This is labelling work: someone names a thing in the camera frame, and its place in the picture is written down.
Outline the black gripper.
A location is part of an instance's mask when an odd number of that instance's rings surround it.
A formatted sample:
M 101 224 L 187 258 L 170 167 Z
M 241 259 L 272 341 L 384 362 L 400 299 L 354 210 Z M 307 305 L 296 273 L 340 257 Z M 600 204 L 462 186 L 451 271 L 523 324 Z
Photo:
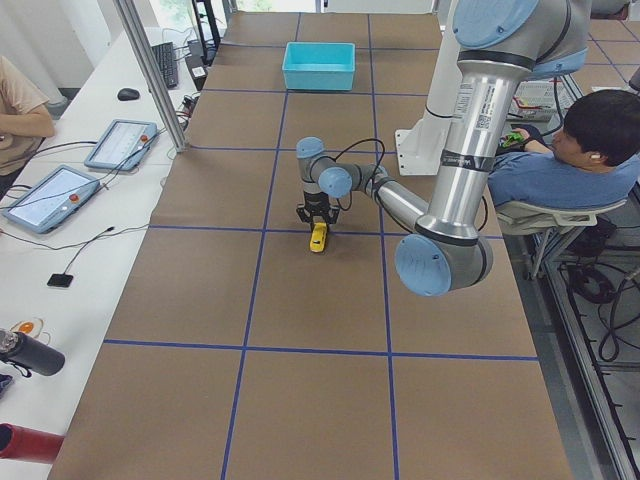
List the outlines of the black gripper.
M 302 205 L 302 219 L 313 220 L 320 217 L 323 220 L 329 220 L 331 217 L 331 204 L 329 197 L 324 192 L 304 193 L 304 203 Z

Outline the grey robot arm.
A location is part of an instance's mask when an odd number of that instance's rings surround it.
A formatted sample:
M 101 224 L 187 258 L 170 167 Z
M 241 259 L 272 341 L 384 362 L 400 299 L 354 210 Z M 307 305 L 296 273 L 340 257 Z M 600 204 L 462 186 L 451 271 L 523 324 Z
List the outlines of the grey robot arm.
M 340 163 L 317 137 L 301 139 L 296 156 L 304 201 L 300 219 L 334 224 L 331 204 L 354 191 L 368 195 L 408 231 L 394 257 L 413 293 L 438 296 L 490 272 L 493 254 L 474 222 L 512 98 L 529 79 L 577 71 L 586 59 L 589 1 L 459 1 L 445 34 L 457 43 L 461 73 L 433 195 L 425 201 L 378 165 Z

